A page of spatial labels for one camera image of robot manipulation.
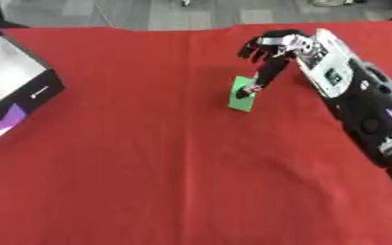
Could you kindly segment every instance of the green card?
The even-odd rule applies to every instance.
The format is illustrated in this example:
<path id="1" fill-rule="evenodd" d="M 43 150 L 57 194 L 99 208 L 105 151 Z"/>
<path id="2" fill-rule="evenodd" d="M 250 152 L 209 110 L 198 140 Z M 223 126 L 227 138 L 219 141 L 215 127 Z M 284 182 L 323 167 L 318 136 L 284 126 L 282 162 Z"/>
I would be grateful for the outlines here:
<path id="1" fill-rule="evenodd" d="M 255 93 L 252 93 L 250 96 L 243 98 L 243 99 L 237 99 L 236 98 L 236 92 L 244 85 L 247 85 L 248 83 L 252 82 L 252 78 L 244 78 L 244 77 L 236 77 L 233 83 L 233 87 L 231 87 L 231 92 L 230 92 L 230 99 L 229 99 L 229 107 L 240 110 L 240 111 L 246 111 L 250 112 L 252 108 L 252 104 L 254 102 L 255 98 Z"/>

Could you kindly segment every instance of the gray floor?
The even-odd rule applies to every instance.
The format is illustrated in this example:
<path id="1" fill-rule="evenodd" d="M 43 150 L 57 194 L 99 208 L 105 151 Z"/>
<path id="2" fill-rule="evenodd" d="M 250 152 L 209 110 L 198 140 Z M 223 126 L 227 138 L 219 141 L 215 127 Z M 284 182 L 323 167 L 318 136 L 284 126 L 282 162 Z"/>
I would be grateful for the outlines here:
<path id="1" fill-rule="evenodd" d="M 10 21 L 32 27 L 112 26 L 138 31 L 201 30 L 240 23 L 384 20 L 392 0 L 316 8 L 308 0 L 1 0 Z"/>

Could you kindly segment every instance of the robotic arm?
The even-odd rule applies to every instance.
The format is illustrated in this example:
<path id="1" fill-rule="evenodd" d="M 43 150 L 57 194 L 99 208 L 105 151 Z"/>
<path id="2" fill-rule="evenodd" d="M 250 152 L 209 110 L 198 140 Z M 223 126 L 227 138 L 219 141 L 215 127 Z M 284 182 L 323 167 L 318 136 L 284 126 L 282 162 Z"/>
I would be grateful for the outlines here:
<path id="1" fill-rule="evenodd" d="M 392 178 L 392 79 L 379 68 L 324 29 L 312 36 L 298 30 L 267 32 L 247 42 L 238 56 L 252 56 L 253 62 L 263 58 L 263 65 L 237 99 L 264 89 L 295 59 L 346 134 Z"/>

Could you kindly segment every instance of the prosthetic hand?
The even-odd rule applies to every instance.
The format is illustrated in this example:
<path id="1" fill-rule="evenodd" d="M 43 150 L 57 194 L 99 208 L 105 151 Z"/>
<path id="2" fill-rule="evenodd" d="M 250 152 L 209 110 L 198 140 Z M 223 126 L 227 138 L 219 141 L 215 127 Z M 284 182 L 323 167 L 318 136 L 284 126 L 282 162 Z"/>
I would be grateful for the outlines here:
<path id="1" fill-rule="evenodd" d="M 242 87 L 236 94 L 238 99 L 248 97 L 268 86 L 276 76 L 295 58 L 294 51 L 302 45 L 311 45 L 313 40 L 299 30 L 270 31 L 248 41 L 238 53 L 256 63 L 261 58 L 263 65 L 254 76 L 255 82 Z"/>
<path id="2" fill-rule="evenodd" d="M 252 38 L 238 54 L 263 65 L 255 81 L 236 98 L 265 88 L 295 59 L 346 134 L 392 178 L 392 79 L 364 62 L 340 39 L 319 29 L 313 36 L 297 30 L 272 31 Z"/>

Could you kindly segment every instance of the red tablecloth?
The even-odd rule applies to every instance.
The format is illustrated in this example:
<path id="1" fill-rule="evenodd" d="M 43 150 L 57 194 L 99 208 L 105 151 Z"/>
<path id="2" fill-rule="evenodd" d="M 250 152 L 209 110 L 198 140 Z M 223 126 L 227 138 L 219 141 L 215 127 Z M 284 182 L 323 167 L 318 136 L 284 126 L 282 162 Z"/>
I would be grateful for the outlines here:
<path id="1" fill-rule="evenodd" d="M 227 109 L 238 48 L 323 27 L 392 77 L 392 23 L 13 30 L 67 90 L 0 139 L 0 245 L 392 245 L 392 182 L 295 65 Z"/>

